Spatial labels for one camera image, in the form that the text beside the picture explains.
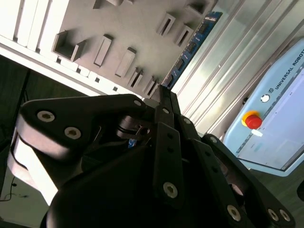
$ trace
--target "metal screw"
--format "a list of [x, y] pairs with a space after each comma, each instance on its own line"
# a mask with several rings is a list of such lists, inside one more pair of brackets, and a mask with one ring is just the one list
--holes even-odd
[[52, 114], [51, 112], [48, 112], [48, 111], [38, 112], [37, 117], [39, 120], [41, 120], [43, 122], [47, 122], [47, 123], [55, 120], [54, 114]]
[[191, 121], [187, 118], [184, 118], [184, 121], [186, 122], [186, 124], [191, 124]]
[[168, 109], [163, 108], [162, 110], [163, 110], [166, 114], [169, 114], [169, 113], [170, 113]]
[[279, 217], [277, 216], [277, 214], [271, 210], [271, 209], [268, 209], [268, 214], [270, 215], [270, 217], [274, 220], [274, 221], [278, 221], [279, 220]]
[[81, 137], [81, 132], [75, 127], [67, 127], [65, 129], [65, 135], [70, 139], [79, 139]]
[[290, 217], [284, 210], [281, 209], [280, 213], [287, 222], [290, 222]]
[[232, 205], [228, 205], [227, 206], [227, 211], [229, 213], [229, 215], [237, 222], [239, 222], [241, 220], [241, 214], [239, 213], [238, 209], [236, 209], [235, 206]]
[[142, 106], [142, 103], [140, 101], [134, 100], [134, 103], [138, 106]]
[[167, 194], [167, 196], [169, 196], [172, 199], [176, 198], [178, 195], [177, 188], [175, 187], [174, 184], [170, 182], [166, 182], [163, 184], [163, 190]]
[[214, 137], [210, 137], [210, 140], [211, 140], [213, 143], [217, 143], [217, 142], [218, 142], [217, 139], [214, 138]]

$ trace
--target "emergency stop button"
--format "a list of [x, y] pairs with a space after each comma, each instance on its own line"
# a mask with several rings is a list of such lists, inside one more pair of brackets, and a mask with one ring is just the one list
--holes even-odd
[[262, 125], [262, 119], [257, 115], [250, 115], [246, 118], [245, 123], [250, 129], [258, 129]]
[[249, 129], [258, 129], [262, 125], [258, 111], [249, 111], [242, 118], [242, 124]]

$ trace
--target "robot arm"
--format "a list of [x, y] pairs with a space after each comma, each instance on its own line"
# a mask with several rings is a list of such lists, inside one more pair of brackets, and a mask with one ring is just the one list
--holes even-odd
[[[175, 94], [160, 87], [160, 100], [155, 109], [134, 95], [22, 106], [9, 167], [50, 205], [42, 226], [295, 227], [220, 140], [198, 136]], [[83, 172], [93, 152], [102, 163]]]

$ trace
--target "red button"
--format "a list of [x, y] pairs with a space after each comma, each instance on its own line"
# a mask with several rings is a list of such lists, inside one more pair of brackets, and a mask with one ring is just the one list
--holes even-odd
[[250, 129], [258, 129], [262, 125], [262, 119], [257, 115], [250, 115], [246, 118], [245, 123]]

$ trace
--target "black cable on floor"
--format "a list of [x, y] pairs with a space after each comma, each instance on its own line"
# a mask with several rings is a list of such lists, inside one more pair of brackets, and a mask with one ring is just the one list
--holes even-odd
[[12, 191], [12, 188], [13, 188], [14, 180], [15, 180], [15, 177], [13, 177], [13, 179], [12, 179], [12, 181], [11, 181], [11, 184], [10, 184], [9, 199], [0, 200], [0, 202], [7, 202], [7, 201], [10, 201], [10, 200], [11, 200], [11, 196], [12, 196], [11, 191]]

